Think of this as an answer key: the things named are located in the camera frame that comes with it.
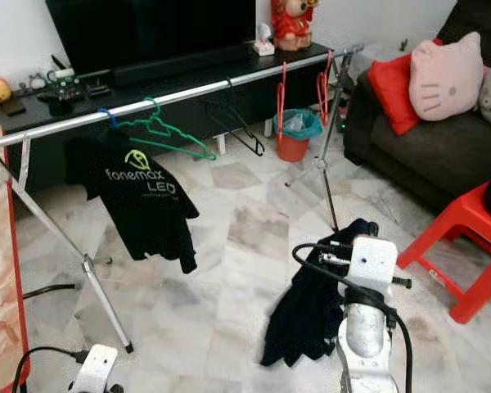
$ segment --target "dark gray sofa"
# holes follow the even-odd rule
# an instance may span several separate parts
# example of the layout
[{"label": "dark gray sofa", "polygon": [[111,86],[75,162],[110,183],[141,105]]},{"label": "dark gray sofa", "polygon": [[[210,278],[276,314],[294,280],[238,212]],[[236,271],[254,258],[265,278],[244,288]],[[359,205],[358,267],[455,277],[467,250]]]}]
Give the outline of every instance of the dark gray sofa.
[{"label": "dark gray sofa", "polygon": [[[480,32],[482,57],[491,66],[491,0],[459,1],[438,37],[452,43],[471,31]],[[479,112],[422,122],[398,136],[367,72],[354,89],[344,147],[355,164],[367,162],[439,209],[491,178],[491,124]]]}]

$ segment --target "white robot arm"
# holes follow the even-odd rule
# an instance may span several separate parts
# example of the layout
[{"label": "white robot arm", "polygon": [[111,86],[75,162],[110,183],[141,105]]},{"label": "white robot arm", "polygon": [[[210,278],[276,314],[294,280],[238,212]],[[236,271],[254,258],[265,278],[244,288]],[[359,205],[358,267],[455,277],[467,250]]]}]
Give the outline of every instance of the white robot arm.
[{"label": "white robot arm", "polygon": [[[117,356],[116,348],[100,344],[92,346],[76,380],[70,385],[70,393],[106,393],[107,379]],[[124,393],[124,388],[114,385],[109,393]]]},{"label": "white robot arm", "polygon": [[[302,248],[321,250],[320,265],[302,260]],[[360,235],[353,245],[303,244],[293,250],[301,264],[339,281],[338,291],[345,298],[345,318],[340,324],[336,348],[343,366],[341,393],[399,393],[389,372],[391,330],[400,324],[406,340],[406,392],[411,392],[412,349],[403,321],[385,303],[392,298],[391,283],[411,287],[411,280],[394,278],[398,257],[396,246],[378,237]],[[324,269],[325,265],[348,265],[341,278]]]},{"label": "white robot arm", "polygon": [[[377,237],[356,237],[345,278],[389,301],[397,256],[396,246],[391,242]],[[399,393],[389,372],[391,335],[387,317],[371,299],[342,283],[339,293],[345,298],[345,319],[336,338],[336,348],[344,366],[341,392]]]}]

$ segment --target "tripod stand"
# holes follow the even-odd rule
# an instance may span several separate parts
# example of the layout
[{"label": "tripod stand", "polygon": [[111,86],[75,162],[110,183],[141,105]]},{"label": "tripod stand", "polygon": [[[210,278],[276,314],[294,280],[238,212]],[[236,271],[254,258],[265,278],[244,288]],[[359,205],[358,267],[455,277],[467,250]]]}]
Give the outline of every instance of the tripod stand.
[{"label": "tripod stand", "polygon": [[[336,64],[333,61],[333,70],[336,75],[336,90],[335,90],[335,96],[333,97],[333,103],[331,104],[331,124],[329,125],[329,129],[327,130],[327,134],[324,136],[323,142],[322,142],[322,148],[320,151],[320,155],[314,157],[314,162],[313,166],[314,168],[320,170],[322,173],[322,180],[324,182],[324,188],[326,189],[326,195],[327,195],[327,203],[329,205],[329,210],[331,213],[331,224],[332,228],[335,232],[338,232],[338,222],[336,220],[336,213],[335,213],[335,207],[333,205],[333,199],[331,196],[331,188],[329,187],[329,180],[327,179],[327,161],[326,161],[326,154],[327,154],[327,148],[329,146],[329,141],[331,140],[331,134],[333,133],[333,130],[336,128],[336,126],[339,123],[340,119],[340,97],[342,95],[342,90],[344,89],[346,82],[348,80],[348,71],[349,67],[351,66],[351,61],[353,60],[353,55],[355,53],[361,52],[363,50],[363,45],[353,45],[352,47],[345,49],[343,52],[336,53],[334,55],[334,58],[337,57],[342,57],[342,62],[340,65],[340,69],[337,72],[336,69]],[[286,187],[291,187],[291,184],[295,182],[296,180],[299,180],[300,178],[303,178],[309,171],[311,171],[313,168],[309,168],[302,173],[300,173],[298,176],[295,178],[289,180],[286,183]]]}]

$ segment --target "small red toy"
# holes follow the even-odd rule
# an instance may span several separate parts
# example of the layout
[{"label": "small red toy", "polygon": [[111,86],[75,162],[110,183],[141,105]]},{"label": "small red toy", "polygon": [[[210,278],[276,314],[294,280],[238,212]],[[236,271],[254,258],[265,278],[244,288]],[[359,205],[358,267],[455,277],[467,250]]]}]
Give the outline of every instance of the small red toy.
[{"label": "small red toy", "polygon": [[275,30],[275,47],[295,52],[311,45],[309,22],[318,0],[271,0],[271,24]]}]

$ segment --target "marble floor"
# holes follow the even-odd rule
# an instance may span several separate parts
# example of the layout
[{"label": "marble floor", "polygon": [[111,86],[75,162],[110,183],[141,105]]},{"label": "marble floor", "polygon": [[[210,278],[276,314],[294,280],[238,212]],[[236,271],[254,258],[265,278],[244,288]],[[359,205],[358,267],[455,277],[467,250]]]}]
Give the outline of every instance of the marble floor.
[{"label": "marble floor", "polygon": [[[312,141],[298,164],[279,160],[274,141],[258,158],[233,138],[227,155],[193,160],[181,153],[156,159],[184,186],[200,211],[189,221],[199,268],[183,275],[177,261],[153,256],[135,262],[98,199],[86,201],[81,187],[59,187],[37,196],[39,203],[90,255],[112,256],[98,264],[106,289],[135,352],[118,341],[79,263],[34,217],[17,222],[22,284],[30,291],[50,283],[79,282],[25,302],[29,345],[68,349],[102,343],[119,349],[110,384],[129,393],[337,393],[340,361],[335,353],[317,362],[302,358],[288,368],[261,368],[268,316],[299,265],[291,249],[330,234],[318,174],[311,171],[291,189],[284,182],[309,168],[319,141]],[[329,177],[340,226],[362,217],[376,221],[381,236],[400,250],[435,214],[385,176],[355,166],[342,155],[340,135],[328,152]],[[466,241],[440,244],[431,251],[464,287],[489,262]],[[416,266],[411,291],[396,287],[393,307],[412,335],[415,393],[491,392],[491,304],[467,325],[448,316],[454,302],[429,274]],[[391,372],[404,391],[403,338],[394,335]],[[79,370],[59,354],[32,358],[30,391],[67,391]]]}]

